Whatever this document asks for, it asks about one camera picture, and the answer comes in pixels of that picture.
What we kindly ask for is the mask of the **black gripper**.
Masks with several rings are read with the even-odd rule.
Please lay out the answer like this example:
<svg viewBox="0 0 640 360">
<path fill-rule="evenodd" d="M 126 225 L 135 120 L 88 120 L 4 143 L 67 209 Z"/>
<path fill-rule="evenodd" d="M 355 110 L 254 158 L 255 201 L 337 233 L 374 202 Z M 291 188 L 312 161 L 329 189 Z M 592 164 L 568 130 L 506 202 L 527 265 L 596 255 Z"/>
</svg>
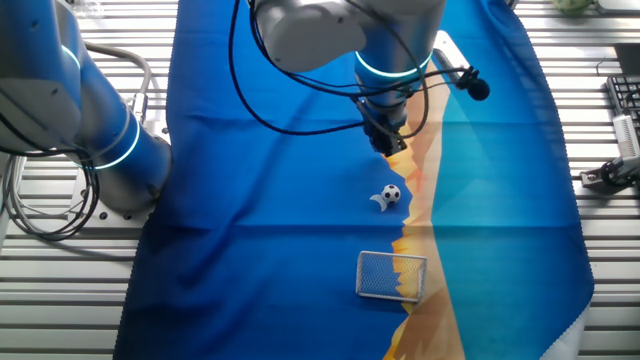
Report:
<svg viewBox="0 0 640 360">
<path fill-rule="evenodd" d="M 399 138 L 397 131 L 392 131 L 388 126 L 381 125 L 368 112 L 362 113 L 362 119 L 363 131 L 376 152 L 389 157 L 407 148 L 405 140 Z"/>
</svg>

